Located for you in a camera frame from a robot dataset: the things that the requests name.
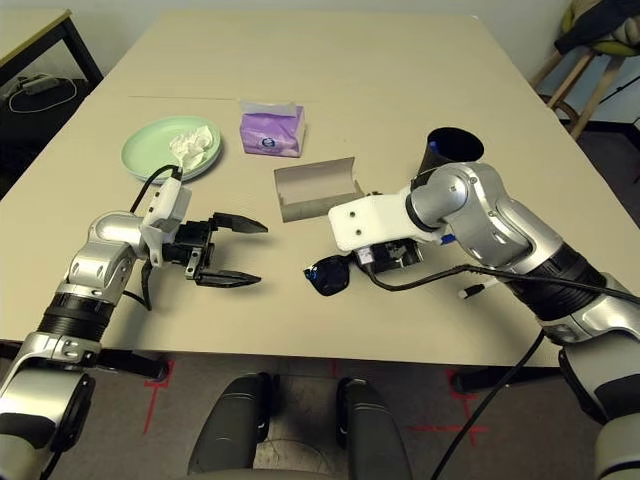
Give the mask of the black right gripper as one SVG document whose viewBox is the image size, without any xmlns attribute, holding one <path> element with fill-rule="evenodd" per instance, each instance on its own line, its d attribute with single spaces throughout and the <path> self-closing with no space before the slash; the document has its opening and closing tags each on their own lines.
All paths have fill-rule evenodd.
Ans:
<svg viewBox="0 0 640 480">
<path fill-rule="evenodd" d="M 363 272 L 370 267 L 375 274 L 407 268 L 423 261 L 418 244 L 412 239 L 400 239 L 363 247 L 354 250 L 353 256 Z"/>
</svg>

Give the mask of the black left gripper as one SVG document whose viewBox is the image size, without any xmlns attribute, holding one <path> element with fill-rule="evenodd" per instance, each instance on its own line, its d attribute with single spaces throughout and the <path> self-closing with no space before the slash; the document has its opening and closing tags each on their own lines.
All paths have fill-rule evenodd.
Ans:
<svg viewBox="0 0 640 480">
<path fill-rule="evenodd" d="M 244 234 L 267 233 L 262 223 L 241 215 L 215 212 L 208 220 L 187 221 L 179 226 L 174 239 L 162 246 L 165 262 L 182 265 L 185 276 L 199 286 L 237 288 L 261 281 L 261 278 L 238 271 L 207 271 L 214 249 L 211 242 L 215 230 L 226 228 Z"/>
</svg>

